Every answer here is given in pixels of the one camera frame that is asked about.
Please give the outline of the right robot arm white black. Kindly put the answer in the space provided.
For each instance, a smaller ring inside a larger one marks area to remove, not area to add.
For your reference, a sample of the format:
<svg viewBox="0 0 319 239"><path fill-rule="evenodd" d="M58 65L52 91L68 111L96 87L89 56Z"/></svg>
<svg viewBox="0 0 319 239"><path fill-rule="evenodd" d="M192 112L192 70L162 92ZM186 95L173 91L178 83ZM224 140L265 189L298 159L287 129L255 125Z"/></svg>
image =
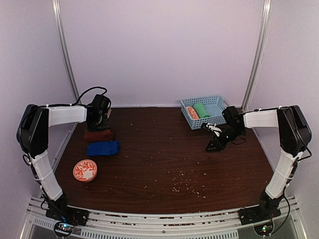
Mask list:
<svg viewBox="0 0 319 239"><path fill-rule="evenodd" d="M206 147L207 152L219 152L229 142L244 136L250 128L277 128L280 138L280 158L271 181L260 197L256 216L267 219L284 196L285 189L294 177L298 162L305 159L308 144L312 139L309 124L298 105L259 109L239 113L234 106L227 107L222 115L227 128L220 129L215 124L203 123L203 130L212 132L214 136Z"/></svg>

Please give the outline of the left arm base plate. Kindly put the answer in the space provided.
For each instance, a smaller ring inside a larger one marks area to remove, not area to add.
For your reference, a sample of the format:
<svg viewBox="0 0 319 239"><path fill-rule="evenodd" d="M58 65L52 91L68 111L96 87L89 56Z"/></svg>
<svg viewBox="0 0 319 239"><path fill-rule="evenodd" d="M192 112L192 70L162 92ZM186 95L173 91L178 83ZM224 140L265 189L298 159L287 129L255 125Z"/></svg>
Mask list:
<svg viewBox="0 0 319 239"><path fill-rule="evenodd" d="M68 223L73 226L86 226L89 211L67 206L59 209L56 205L49 204L46 210L46 217Z"/></svg>

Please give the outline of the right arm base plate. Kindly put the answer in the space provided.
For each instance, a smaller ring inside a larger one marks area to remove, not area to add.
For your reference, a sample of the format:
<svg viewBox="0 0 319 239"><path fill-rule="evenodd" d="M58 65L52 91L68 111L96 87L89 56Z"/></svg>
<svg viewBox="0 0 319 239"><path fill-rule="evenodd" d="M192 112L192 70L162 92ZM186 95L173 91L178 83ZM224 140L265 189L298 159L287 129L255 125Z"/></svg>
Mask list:
<svg viewBox="0 0 319 239"><path fill-rule="evenodd" d="M271 218L278 217L281 215L279 208L275 208L270 212L262 212L259 206L254 206L250 208L241 208L238 211L238 216L241 225L254 224L261 221L270 220Z"/></svg>

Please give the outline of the brown towel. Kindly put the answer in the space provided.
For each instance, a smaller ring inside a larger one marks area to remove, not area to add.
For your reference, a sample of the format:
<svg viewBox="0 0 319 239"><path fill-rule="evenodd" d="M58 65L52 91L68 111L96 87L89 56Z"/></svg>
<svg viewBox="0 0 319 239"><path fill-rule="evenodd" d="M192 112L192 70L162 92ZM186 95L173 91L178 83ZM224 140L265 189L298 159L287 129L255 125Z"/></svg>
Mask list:
<svg viewBox="0 0 319 239"><path fill-rule="evenodd" d="M102 131L89 131L84 132L84 140L88 143L100 142L100 141L113 141L115 139L114 133L110 129Z"/></svg>

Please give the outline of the light blue plastic basket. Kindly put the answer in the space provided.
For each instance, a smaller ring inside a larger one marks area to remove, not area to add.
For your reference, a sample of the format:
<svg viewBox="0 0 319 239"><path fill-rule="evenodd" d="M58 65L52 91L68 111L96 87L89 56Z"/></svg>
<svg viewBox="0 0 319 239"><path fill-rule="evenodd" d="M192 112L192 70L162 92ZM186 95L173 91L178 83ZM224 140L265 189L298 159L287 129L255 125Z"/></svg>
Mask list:
<svg viewBox="0 0 319 239"><path fill-rule="evenodd" d="M184 115L188 125L192 130L200 129L203 123L212 123L216 125L225 124L225 119L222 111L228 106L226 101L218 95L188 98L180 100L181 112ZM203 103L207 112L210 114L209 118L193 120L187 111L187 107L193 107L196 103Z"/></svg>

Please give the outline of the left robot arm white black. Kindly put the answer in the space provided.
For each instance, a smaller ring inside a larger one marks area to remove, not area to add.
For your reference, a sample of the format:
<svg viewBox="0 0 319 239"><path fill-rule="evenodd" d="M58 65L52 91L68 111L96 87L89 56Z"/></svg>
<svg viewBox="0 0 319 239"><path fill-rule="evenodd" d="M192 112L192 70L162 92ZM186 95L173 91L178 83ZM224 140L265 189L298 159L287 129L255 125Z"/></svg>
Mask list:
<svg viewBox="0 0 319 239"><path fill-rule="evenodd" d="M108 126L110 106L44 105L29 104L24 110L16 138L31 166L44 194L51 201L62 198L63 191L57 182L48 156L49 129L69 123L87 124L92 131L101 131Z"/></svg>

